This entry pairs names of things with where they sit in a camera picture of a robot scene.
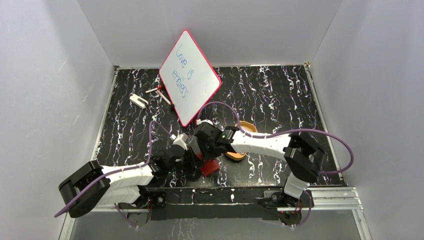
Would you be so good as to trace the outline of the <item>red leather card holder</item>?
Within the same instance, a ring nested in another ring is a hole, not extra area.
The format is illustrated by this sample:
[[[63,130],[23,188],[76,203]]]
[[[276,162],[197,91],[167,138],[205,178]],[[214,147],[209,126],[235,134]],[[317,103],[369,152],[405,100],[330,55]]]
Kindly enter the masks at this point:
[[[219,171],[220,166],[216,158],[204,160],[201,152],[198,152],[195,155],[198,158],[196,171],[203,177],[209,177]]]

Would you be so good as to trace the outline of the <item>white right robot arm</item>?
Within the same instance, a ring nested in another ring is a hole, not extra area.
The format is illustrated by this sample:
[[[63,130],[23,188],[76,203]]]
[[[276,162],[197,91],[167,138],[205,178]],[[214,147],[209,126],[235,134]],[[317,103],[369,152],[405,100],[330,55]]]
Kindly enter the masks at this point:
[[[318,181],[326,154],[307,132],[284,133],[276,136],[247,131],[237,126],[223,130],[209,122],[202,122],[194,136],[204,160],[224,153],[257,154],[284,160],[291,173],[280,195],[266,196],[269,207],[295,207],[310,184]]]

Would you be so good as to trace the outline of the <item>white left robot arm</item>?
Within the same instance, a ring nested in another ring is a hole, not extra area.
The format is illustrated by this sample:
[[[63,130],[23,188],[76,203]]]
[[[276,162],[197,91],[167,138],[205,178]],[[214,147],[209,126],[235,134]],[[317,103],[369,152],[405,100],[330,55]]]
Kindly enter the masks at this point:
[[[104,166],[89,161],[59,184],[65,207],[56,215],[67,212],[70,217],[79,218],[96,207],[120,203],[144,208],[154,198],[148,187],[164,183],[177,170],[185,176],[201,175],[204,160],[196,145],[173,144],[149,163]]]

